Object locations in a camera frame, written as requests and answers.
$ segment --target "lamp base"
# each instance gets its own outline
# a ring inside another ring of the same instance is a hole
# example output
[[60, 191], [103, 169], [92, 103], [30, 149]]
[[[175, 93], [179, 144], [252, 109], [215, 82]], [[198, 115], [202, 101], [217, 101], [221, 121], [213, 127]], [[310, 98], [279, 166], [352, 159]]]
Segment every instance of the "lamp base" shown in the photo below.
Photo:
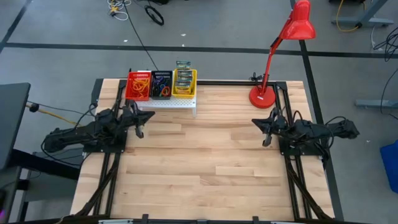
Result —
[[259, 88], [257, 86], [254, 86], [250, 91], [249, 99], [251, 104], [253, 104], [253, 106], [255, 106], [256, 108], [268, 108], [275, 103], [274, 89], [270, 86], [267, 86], [266, 92], [261, 95]]

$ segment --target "cable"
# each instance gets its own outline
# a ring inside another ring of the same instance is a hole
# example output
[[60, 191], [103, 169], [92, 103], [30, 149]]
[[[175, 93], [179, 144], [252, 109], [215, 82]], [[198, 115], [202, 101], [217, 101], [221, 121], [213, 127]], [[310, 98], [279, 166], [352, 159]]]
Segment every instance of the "cable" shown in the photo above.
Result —
[[373, 50], [384, 51], [384, 49], [382, 49], [381, 47], [376, 48], [376, 43], [375, 43], [375, 41], [373, 41], [373, 32], [374, 32], [374, 28], [375, 28], [375, 27], [376, 27], [376, 25], [373, 26], [373, 29], [372, 29], [372, 32], [371, 32], [371, 43], [372, 43]]
[[[382, 110], [384, 93], [386, 92], [386, 88], [387, 88], [388, 83], [390, 82], [391, 78], [394, 77], [394, 75], [395, 75], [397, 72], [398, 72], [398, 68], [397, 68], [397, 70], [394, 71], [394, 73], [393, 73], [393, 74], [390, 76], [390, 78], [387, 80], [386, 85], [384, 85], [383, 94], [381, 95], [381, 100], [380, 100], [380, 113], [381, 113], [381, 114], [384, 114], [384, 113], [383, 113], [383, 110]], [[390, 113], [389, 113], [388, 115], [392, 116], [392, 117], [395, 118], [395, 119], [398, 119], [396, 116], [394, 116], [394, 115], [392, 115], [392, 114], [390, 114]]]
[[55, 109], [55, 110], [74, 112], [74, 113], [78, 113], [78, 114], [80, 114], [80, 115], [83, 114], [82, 112], [79, 112], [79, 111], [69, 110], [69, 109], [63, 109], [63, 108], [56, 108], [56, 107], [53, 107], [53, 106], [44, 105], [44, 104], [42, 104], [42, 103], [35, 103], [35, 104], [40, 105], [40, 106], [44, 106], [44, 107], [47, 107], [47, 108]]
[[156, 66], [156, 64], [155, 64], [155, 62], [154, 62], [154, 60], [152, 59], [152, 57], [150, 56], [149, 52], [147, 51], [147, 49], [145, 48], [144, 44], [142, 43], [142, 40], [141, 40], [141, 38], [139, 37], [139, 35], [138, 35], [138, 33], [137, 33], [137, 30], [136, 30], [136, 28], [134, 27], [134, 24], [133, 24], [132, 21], [131, 21], [131, 18], [130, 18], [130, 15], [129, 15], [129, 11], [127, 10], [126, 3], [125, 3], [124, 1], [123, 1], [123, 6], [124, 6], [124, 10], [126, 10], [127, 18], [129, 19], [130, 24], [131, 24], [132, 28], [134, 29], [134, 32], [136, 33], [139, 42], [141, 43], [141, 45], [142, 45], [142, 47], [144, 48], [145, 52], [147, 52], [147, 54], [148, 54], [150, 60], [151, 60], [152, 63], [154, 64], [154, 67], [156, 68], [156, 70], [159, 71], [159, 69], [157, 68], [157, 66]]
[[53, 156], [59, 156], [59, 155], [62, 155], [62, 154], [64, 154], [64, 153], [66, 153], [66, 152], [69, 152], [69, 151], [74, 151], [74, 150], [79, 150], [79, 149], [81, 149], [81, 148], [76, 148], [76, 149], [67, 149], [67, 150], [64, 150], [63, 152], [61, 152], [61, 153], [58, 153], [58, 154], [56, 154], [56, 155], [53, 155]]
[[[295, 120], [296, 114], [298, 114], [298, 115], [300, 116], [300, 120], [302, 121], [303, 125], [309, 126], [310, 129], [312, 130], [312, 133], [313, 133], [313, 129], [312, 129], [311, 125], [305, 124], [305, 123], [303, 122], [303, 116], [301, 115], [300, 111], [294, 111], [294, 114], [293, 114], [293, 121]], [[333, 119], [330, 120], [330, 121], [333, 121], [334, 119], [339, 118], [339, 117], [342, 117], [342, 116], [337, 116], [337, 117], [333, 118]], [[331, 129], [328, 128], [326, 125], [314, 124], [314, 123], [313, 123], [313, 125], [326, 128], [326, 129], [330, 132], [330, 137], [328, 138], [328, 144], [326, 145], [326, 148], [327, 148], [327, 149], [330, 149], [331, 146], [333, 145], [333, 143], [335, 142], [335, 135], [333, 134], [333, 131], [331, 131]]]
[[150, 5], [150, 2], [153, 2], [153, 3], [155, 3], [156, 5], [158, 5], [158, 6], [163, 6], [164, 4], [162, 4], [162, 3], [160, 3], [160, 2], [157, 2], [157, 1], [153, 1], [153, 0], [136, 0], [137, 2], [140, 2], [140, 1], [148, 1], [148, 4]]
[[80, 167], [82, 167], [83, 163], [86, 161], [86, 159], [87, 159], [88, 156], [90, 156], [90, 155], [91, 155], [91, 152], [89, 152], [89, 153], [87, 154], [87, 156], [83, 158], [83, 161], [81, 162]]
[[138, 4], [138, 1], [137, 1], [137, 0], [133, 0], [133, 1], [134, 1], [134, 3], [136, 3], [137, 6], [139, 6], [139, 7], [143, 8], [143, 9], [145, 9], [144, 6], [141, 6], [140, 4]]
[[344, 119], [344, 122], [347, 121], [347, 118], [345, 118], [344, 116], [335, 116], [334, 118], [332, 118], [331, 120], [329, 120], [328, 122], [326, 122], [325, 125], [328, 125], [330, 122], [334, 121], [334, 120], [337, 119], [337, 118], [342, 118], [342, 119]]
[[[25, 105], [25, 107], [31, 108], [32, 105]], [[68, 120], [68, 119], [66, 119], [66, 118], [64, 118], [64, 117], [62, 117], [62, 116], [59, 116], [59, 115], [57, 115], [57, 114], [55, 114], [55, 113], [51, 113], [51, 112], [49, 112], [49, 111], [45, 111], [45, 110], [42, 110], [42, 109], [38, 109], [38, 112], [43, 113], [43, 114], [48, 114], [48, 115], [50, 115], [50, 116], [53, 116], [53, 117], [58, 118], [58, 119], [61, 119], [61, 120], [66, 121], [66, 122], [68, 122], [68, 123], [70, 123], [70, 124], [73, 124], [73, 125], [79, 125], [79, 124], [77, 124], [76, 122], [70, 121], [70, 120]]]
[[380, 44], [376, 44], [376, 46], [373, 47], [373, 50], [381, 49], [382, 47], [385, 47], [384, 49], [384, 61], [388, 62], [392, 55], [395, 53], [395, 51], [398, 49], [398, 45], [396, 45], [396, 40], [398, 39], [398, 27], [396, 27], [393, 31], [391, 31], [386, 40], [381, 42]]
[[[38, 177], [40, 177], [40, 175], [42, 175], [42, 173], [41, 173], [40, 171], [36, 171], [36, 172], [39, 172], [39, 174], [38, 174], [37, 176], [35, 176], [35, 177], [29, 178], [28, 180], [32, 180], [32, 179], [38, 178]], [[6, 187], [8, 187], [9, 185], [11, 185], [11, 184], [13, 184], [13, 183], [15, 183], [15, 182], [16, 182], [16, 181], [11, 181], [11, 182], [9, 182], [9, 183], [4, 184], [2, 187], [0, 187], [0, 190], [5, 189]]]
[[[127, 15], [127, 13], [125, 12], [121, 12], [120, 10], [123, 9], [123, 7], [129, 6], [131, 5], [131, 0], [107, 0], [106, 1], [108, 3], [108, 7], [109, 7], [109, 12], [108, 14], [112, 17], [114, 17], [115, 19], [119, 20], [119, 21], [126, 21], [129, 19], [129, 16]], [[121, 19], [117, 16], [117, 14], [124, 14], [126, 15], [126, 18]]]
[[339, 16], [339, 14], [340, 14], [340, 9], [341, 9], [341, 6], [343, 5], [343, 2], [344, 2], [344, 0], [341, 0], [340, 5], [338, 6], [337, 14], [336, 14], [336, 25], [337, 25], [337, 28], [338, 28], [338, 30], [340, 30], [340, 31], [342, 31], [342, 32], [352, 32], [352, 31], [355, 31], [356, 29], [359, 28], [358, 26], [356, 26], [356, 27], [354, 27], [354, 28], [352, 28], [352, 29], [350, 29], [350, 30], [343, 30], [343, 29], [341, 29], [340, 26], [338, 25], [338, 16]]
[[[88, 110], [86, 111], [86, 113], [84, 113], [84, 114], [79, 118], [79, 120], [77, 121], [77, 123], [76, 123], [76, 125], [75, 125], [74, 128], [71, 128], [71, 129], [69, 129], [68, 131], [65, 131], [65, 132], [62, 132], [62, 133], [56, 133], [56, 134], [52, 134], [52, 135], [66, 134], [66, 133], [69, 133], [69, 132], [72, 132], [72, 131], [76, 130], [77, 126], [79, 125], [79, 123], [80, 123], [80, 121], [81, 121], [81, 119], [83, 119], [83, 117], [86, 116], [86, 114], [88, 114], [91, 110], [95, 109], [96, 107], [97, 107], [97, 104], [96, 104], [96, 103], [90, 104], [90, 105], [88, 106]], [[44, 142], [45, 142], [46, 138], [44, 138], [43, 142], [42, 142], [41, 145], [40, 145], [40, 149], [42, 150], [42, 152], [43, 152], [46, 156], [50, 157], [51, 159], [53, 159], [53, 160], [55, 160], [55, 161], [62, 162], [62, 163], [64, 163], [64, 164], [68, 164], [68, 165], [71, 165], [71, 166], [79, 166], [79, 165], [80, 165], [80, 164], [72, 164], [72, 163], [70, 163], [70, 162], [62, 161], [62, 160], [57, 159], [57, 158], [51, 156], [50, 154], [48, 154], [48, 153], [44, 150], [44, 148], [43, 148], [43, 145], [44, 145]]]
[[250, 81], [252, 81], [252, 82], [254, 81], [254, 85], [257, 86], [257, 89], [258, 89], [259, 91], [261, 91], [261, 86], [259, 87], [258, 81], [262, 81], [262, 78], [263, 78], [262, 75], [256, 76], [256, 73], [255, 73], [255, 72], [253, 72], [253, 76], [249, 78]]

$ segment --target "plastic bin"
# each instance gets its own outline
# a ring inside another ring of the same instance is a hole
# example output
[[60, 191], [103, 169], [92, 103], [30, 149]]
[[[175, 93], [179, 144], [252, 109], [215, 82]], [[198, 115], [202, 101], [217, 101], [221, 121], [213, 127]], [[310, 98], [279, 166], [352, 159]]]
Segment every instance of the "plastic bin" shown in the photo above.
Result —
[[[165, 86], [169, 87], [169, 95], [168, 96], [159, 96], [154, 95], [154, 85], [155, 81], [158, 78], [163, 77], [165, 79]], [[154, 100], [169, 100], [172, 96], [172, 88], [173, 88], [173, 71], [152, 71], [152, 81], [150, 85], [150, 97]]]
[[398, 140], [394, 144], [380, 148], [391, 190], [398, 193]]
[[196, 87], [197, 87], [197, 71], [192, 69], [192, 83], [193, 85], [191, 86], [191, 94], [178, 94], [176, 92], [176, 88], [175, 88], [175, 82], [177, 81], [177, 72], [178, 70], [175, 69], [174, 70], [174, 78], [173, 78], [173, 91], [172, 91], [172, 95], [175, 96], [176, 98], [183, 98], [183, 99], [193, 99], [193, 97], [195, 96], [196, 93]]
[[150, 72], [129, 72], [126, 86], [126, 99], [148, 101], [150, 89]]

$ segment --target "wooden table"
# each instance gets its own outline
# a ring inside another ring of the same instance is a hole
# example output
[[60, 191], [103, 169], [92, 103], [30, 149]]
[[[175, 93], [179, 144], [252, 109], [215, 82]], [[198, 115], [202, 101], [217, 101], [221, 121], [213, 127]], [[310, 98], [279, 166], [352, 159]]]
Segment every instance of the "wooden table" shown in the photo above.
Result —
[[[118, 83], [104, 79], [97, 111], [113, 106]], [[292, 111], [299, 110], [311, 120], [303, 83], [287, 82], [287, 86]], [[190, 110], [162, 109], [145, 125], [144, 139], [131, 128], [111, 217], [141, 218], [147, 213], [151, 219], [293, 220], [277, 138], [262, 147], [264, 135], [251, 122], [267, 118], [272, 108], [252, 106], [250, 89], [198, 85], [196, 118]], [[103, 156], [92, 154], [83, 164], [71, 213], [79, 211], [96, 190]], [[302, 156], [302, 163], [308, 191], [333, 217], [321, 160]], [[304, 217], [302, 197], [296, 192]]]

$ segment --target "concrete floor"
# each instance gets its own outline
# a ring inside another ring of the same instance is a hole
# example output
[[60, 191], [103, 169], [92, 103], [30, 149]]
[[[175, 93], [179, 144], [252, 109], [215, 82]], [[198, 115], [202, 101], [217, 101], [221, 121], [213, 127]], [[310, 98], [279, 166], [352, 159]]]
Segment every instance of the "concrete floor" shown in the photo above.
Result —
[[[23, 0], [0, 0], [0, 39], [6, 34]], [[393, 19], [398, 2], [388, 1], [377, 17]], [[134, 3], [128, 6], [142, 41], [148, 46], [224, 47], [268, 49], [283, 26], [290, 3], [273, 0], [171, 0], [156, 6], [165, 18], [160, 27]], [[309, 51], [378, 53], [371, 50], [371, 29], [342, 33], [330, 24], [337, 5], [312, 1], [311, 20], [317, 38], [308, 40]], [[8, 42], [29, 44], [139, 45], [128, 21], [107, 15], [106, 1], [33, 0]], [[343, 16], [356, 15], [362, 6], [345, 4]], [[374, 41], [380, 42], [395, 26], [376, 28]], [[285, 41], [283, 50], [300, 50], [297, 41]], [[209, 52], [150, 52], [160, 69], [171, 69], [176, 60], [190, 60], [203, 79], [246, 80], [253, 72], [264, 71], [266, 55]], [[354, 106], [355, 99], [380, 99], [396, 60], [386, 63], [374, 58], [310, 57], [323, 119], [342, 115], [357, 125], [361, 135], [354, 140], [336, 139], [331, 155], [341, 207], [346, 221], [398, 223], [395, 215], [398, 195], [389, 189], [379, 148], [396, 139], [398, 121], [378, 110]], [[86, 111], [95, 78], [125, 77], [133, 70], [153, 69], [143, 51], [22, 49], [6, 47], [0, 54], [0, 83], [29, 82], [29, 100], [43, 104]], [[301, 56], [276, 55], [271, 80], [304, 81], [312, 106]], [[390, 82], [386, 98], [396, 100], [398, 90]], [[57, 111], [77, 119], [75, 114]], [[43, 114], [26, 112], [17, 137], [16, 148], [39, 151], [44, 136], [54, 127], [68, 124]], [[70, 198], [42, 202], [28, 218], [38, 219], [40, 211], [55, 208], [57, 215], [67, 215]]]

